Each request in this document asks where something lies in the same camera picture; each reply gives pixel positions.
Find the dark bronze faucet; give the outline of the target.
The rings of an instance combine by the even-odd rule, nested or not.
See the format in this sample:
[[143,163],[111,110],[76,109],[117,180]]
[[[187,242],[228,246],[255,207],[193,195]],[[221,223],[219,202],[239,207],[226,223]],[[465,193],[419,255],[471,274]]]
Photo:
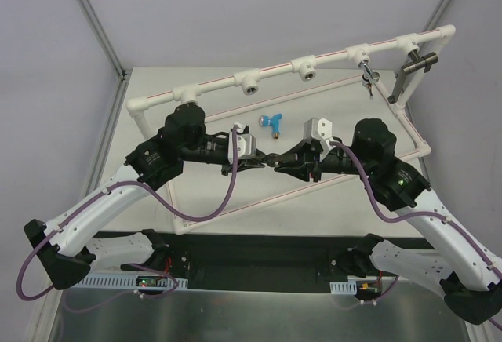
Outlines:
[[277,154],[269,154],[265,155],[261,159],[261,162],[268,167],[274,168],[279,165],[279,158]]

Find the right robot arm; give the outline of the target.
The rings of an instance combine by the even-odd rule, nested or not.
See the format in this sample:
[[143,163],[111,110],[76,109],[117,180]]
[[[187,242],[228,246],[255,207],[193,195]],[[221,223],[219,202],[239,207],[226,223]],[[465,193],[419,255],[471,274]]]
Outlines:
[[407,278],[474,325],[498,314],[501,258],[461,225],[415,167],[395,155],[397,137],[387,125],[378,118],[360,120],[349,146],[329,136],[329,127],[324,118],[309,120],[302,141],[268,164],[306,182],[318,182],[324,173],[357,175],[383,222],[409,223],[435,250],[427,256],[368,234],[335,259],[340,270],[359,278],[375,270]]

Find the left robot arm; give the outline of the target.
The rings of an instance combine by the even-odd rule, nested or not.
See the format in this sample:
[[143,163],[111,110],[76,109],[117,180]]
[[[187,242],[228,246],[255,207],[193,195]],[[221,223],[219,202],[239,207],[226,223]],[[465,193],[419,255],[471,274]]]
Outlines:
[[[256,149],[248,126],[234,124],[229,132],[208,134],[206,114],[194,102],[182,104],[165,119],[163,127],[125,157],[123,165],[95,191],[62,215],[49,221],[33,219],[24,233],[33,250],[24,261],[16,282],[20,298],[29,263],[37,258],[51,281],[50,288],[68,289],[91,271],[123,264],[142,264],[150,271],[166,261],[166,246],[153,230],[104,242],[95,234],[141,199],[152,196],[183,220],[196,223],[219,216],[230,201],[237,173],[265,165],[268,155]],[[158,189],[181,175],[185,162],[220,165],[230,175],[220,206],[207,216],[189,216],[175,209]]]

